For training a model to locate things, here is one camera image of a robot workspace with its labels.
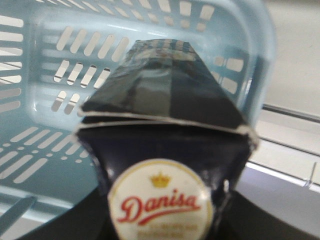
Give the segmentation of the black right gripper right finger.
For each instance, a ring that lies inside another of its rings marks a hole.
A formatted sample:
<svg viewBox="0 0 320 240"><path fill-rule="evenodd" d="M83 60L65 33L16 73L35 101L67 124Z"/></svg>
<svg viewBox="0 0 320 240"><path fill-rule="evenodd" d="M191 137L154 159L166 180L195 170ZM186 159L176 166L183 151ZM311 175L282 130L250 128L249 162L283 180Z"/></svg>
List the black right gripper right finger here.
<svg viewBox="0 0 320 240"><path fill-rule="evenodd" d="M261 209L237 191L231 198L219 226L209 232L208 240L318 240Z"/></svg>

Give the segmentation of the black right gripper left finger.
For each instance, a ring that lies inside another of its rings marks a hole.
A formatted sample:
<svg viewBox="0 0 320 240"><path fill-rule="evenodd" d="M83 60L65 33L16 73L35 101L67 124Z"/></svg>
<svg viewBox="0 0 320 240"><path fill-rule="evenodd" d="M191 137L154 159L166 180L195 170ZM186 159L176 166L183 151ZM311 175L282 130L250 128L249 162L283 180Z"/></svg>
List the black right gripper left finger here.
<svg viewBox="0 0 320 240"><path fill-rule="evenodd" d="M46 224L38 240L116 240L107 198L95 188L67 213Z"/></svg>

